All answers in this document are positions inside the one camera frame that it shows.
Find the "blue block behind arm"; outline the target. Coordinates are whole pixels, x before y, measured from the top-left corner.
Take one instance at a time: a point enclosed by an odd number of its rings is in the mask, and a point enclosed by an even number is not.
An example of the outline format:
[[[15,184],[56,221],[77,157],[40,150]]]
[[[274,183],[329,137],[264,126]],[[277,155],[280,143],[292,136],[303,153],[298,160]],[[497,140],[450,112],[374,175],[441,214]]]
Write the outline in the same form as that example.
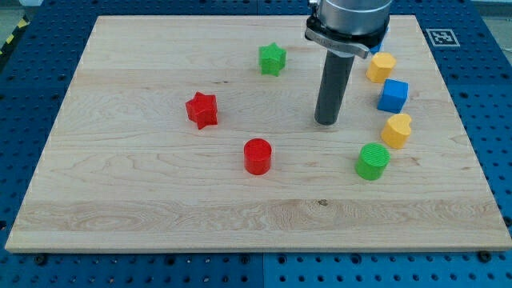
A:
[[[384,35],[383,35],[383,37],[382,37],[381,41],[380,41],[376,46],[373,46],[373,47],[371,47],[371,48],[370,48],[370,52],[371,52],[372,54],[376,54],[376,53],[378,53],[378,52],[381,50],[381,48],[382,48],[382,44],[383,44],[383,42],[384,42],[384,39],[385,39],[385,37],[386,37],[386,35],[387,35],[387,32],[388,32],[388,31],[389,31],[389,28],[386,28],[386,32],[384,33]]]

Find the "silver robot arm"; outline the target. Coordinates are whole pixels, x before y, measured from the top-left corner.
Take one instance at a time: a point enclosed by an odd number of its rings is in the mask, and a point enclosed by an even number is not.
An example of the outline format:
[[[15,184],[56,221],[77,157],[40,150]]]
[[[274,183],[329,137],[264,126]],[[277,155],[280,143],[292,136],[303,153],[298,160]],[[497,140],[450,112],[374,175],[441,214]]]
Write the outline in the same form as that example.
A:
[[[386,34],[391,5],[392,0],[310,1],[305,38],[339,57],[367,58]]]

